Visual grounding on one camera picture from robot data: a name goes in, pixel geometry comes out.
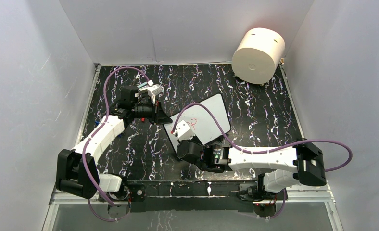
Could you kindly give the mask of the black framed whiteboard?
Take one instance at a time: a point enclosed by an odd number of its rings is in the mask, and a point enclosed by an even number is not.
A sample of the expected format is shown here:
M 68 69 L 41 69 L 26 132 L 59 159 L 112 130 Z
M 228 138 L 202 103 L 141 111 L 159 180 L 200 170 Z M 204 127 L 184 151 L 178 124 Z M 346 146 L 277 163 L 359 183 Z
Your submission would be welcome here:
M 200 145 L 210 145 L 222 137 L 216 121 L 223 132 L 228 134 L 231 131 L 228 110 L 222 93 L 214 94 L 200 101 L 199 104 L 186 109 L 180 118 L 177 118 L 180 111 L 176 111 L 170 116 L 172 122 L 163 124 L 167 139 L 170 142 L 167 151 L 170 157 L 177 159 L 178 138 L 171 133 L 175 121 L 185 121 L 194 132 L 195 141 Z

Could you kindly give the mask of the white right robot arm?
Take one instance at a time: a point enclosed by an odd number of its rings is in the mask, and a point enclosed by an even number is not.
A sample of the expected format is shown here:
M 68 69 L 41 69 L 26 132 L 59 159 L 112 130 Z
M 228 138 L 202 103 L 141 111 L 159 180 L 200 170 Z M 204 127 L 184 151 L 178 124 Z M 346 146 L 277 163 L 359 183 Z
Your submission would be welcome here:
M 275 193 L 295 184 L 312 187 L 326 185 L 322 151 L 306 140 L 273 149 L 240 147 L 228 144 L 201 145 L 181 141 L 176 150 L 179 160 L 194 164 L 201 171 L 223 173 L 247 168 L 270 169 L 259 177 L 257 195 L 269 199 Z

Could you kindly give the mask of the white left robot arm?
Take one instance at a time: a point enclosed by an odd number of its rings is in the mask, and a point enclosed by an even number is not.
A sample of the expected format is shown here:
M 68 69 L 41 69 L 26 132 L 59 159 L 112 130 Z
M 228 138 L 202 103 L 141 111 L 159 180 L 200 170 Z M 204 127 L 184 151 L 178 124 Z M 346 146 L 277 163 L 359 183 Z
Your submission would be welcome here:
M 96 128 L 70 150 L 63 149 L 57 158 L 57 190 L 91 199 L 96 193 L 112 204 L 106 195 L 111 193 L 117 200 L 129 195 L 129 187 L 116 174 L 100 174 L 97 163 L 111 142 L 121 135 L 135 119 L 147 119 L 151 124 L 172 123 L 164 112 L 158 95 L 164 91 L 159 84 L 145 87 L 126 86 L 121 96 L 109 105 L 106 115 Z

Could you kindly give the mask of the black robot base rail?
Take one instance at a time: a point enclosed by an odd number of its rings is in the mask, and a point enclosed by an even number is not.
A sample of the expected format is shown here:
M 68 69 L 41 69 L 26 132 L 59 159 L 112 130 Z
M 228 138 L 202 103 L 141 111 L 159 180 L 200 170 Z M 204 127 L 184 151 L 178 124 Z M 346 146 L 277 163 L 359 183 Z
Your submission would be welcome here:
M 130 181 L 133 212 L 221 211 L 264 212 L 272 215 L 282 192 L 264 192 L 256 180 Z

